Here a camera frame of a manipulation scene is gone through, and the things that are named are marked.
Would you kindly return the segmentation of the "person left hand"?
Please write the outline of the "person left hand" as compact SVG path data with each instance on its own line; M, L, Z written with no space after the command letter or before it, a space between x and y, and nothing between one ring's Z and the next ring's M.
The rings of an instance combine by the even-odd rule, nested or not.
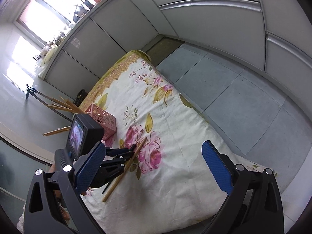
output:
M53 163L51 165L48 173L52 173L52 172L55 172L55 171L56 171L56 165ZM70 221L70 215L60 204L60 202L61 202L61 192L59 190L55 190L54 193L55 193L55 196L57 198L57 201L58 201L58 204L59 204L59 207L60 207L63 219L65 220L65 222L68 223Z

